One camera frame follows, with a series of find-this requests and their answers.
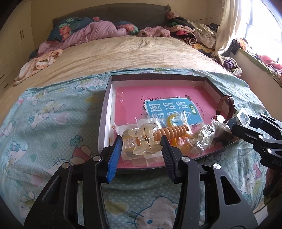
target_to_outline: metal screw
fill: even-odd
[[[65,163],[63,163],[62,167],[63,167],[63,169],[67,169],[68,167],[70,167],[70,163],[65,162]]]
[[[102,158],[100,156],[93,157],[93,161],[100,161],[100,160],[102,160]]]
[[[220,168],[221,168],[220,164],[217,164],[217,163],[215,163],[215,164],[213,165],[213,167],[214,167],[215,169],[220,169]]]
[[[184,162],[189,162],[190,158],[189,157],[182,157],[181,160],[184,161]]]

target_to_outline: headboard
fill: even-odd
[[[53,27],[67,17],[100,17],[104,21],[113,23],[128,21],[143,29],[166,25],[166,13],[170,6],[159,6],[145,3],[114,3],[100,5],[74,11],[53,19]]]

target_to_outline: watch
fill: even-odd
[[[229,111],[228,111],[228,115],[227,115],[226,119],[221,114],[221,110],[222,110],[222,106],[223,106],[224,101],[227,102],[227,105],[229,107]],[[229,119],[232,118],[234,110],[235,110],[235,104],[234,104],[234,100],[233,100],[232,96],[231,95],[224,95],[223,97],[221,97],[220,101],[218,102],[214,119],[217,120],[220,123],[225,123]]]

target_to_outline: hello kitty blanket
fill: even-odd
[[[24,220],[50,177],[63,162],[84,163],[97,153],[98,128],[109,77],[115,74],[170,73],[208,77],[224,94],[233,96],[236,108],[251,115],[267,114],[247,84],[231,75],[194,69],[119,70],[25,91],[0,128],[0,195],[16,218]],[[266,168],[252,145],[239,141],[198,162],[219,163],[255,209],[263,198]],[[83,225],[82,191],[79,223]],[[143,172],[117,175],[103,185],[111,229],[172,228],[180,184],[166,174]],[[201,187],[201,198],[204,187]],[[204,203],[201,219],[204,219]]]

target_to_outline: wire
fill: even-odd
[[[262,209],[264,209],[272,200],[273,200],[273,199],[270,199],[270,201],[268,201],[267,204],[264,205],[260,210],[256,211],[256,212],[254,213],[254,215],[255,215],[256,213],[260,212]]]
[[[214,19],[214,18],[216,18],[217,16],[219,16],[220,14],[213,15],[213,16],[210,16],[210,17],[207,17],[207,18],[202,18],[202,19],[199,19],[199,20],[196,20],[196,21]]]

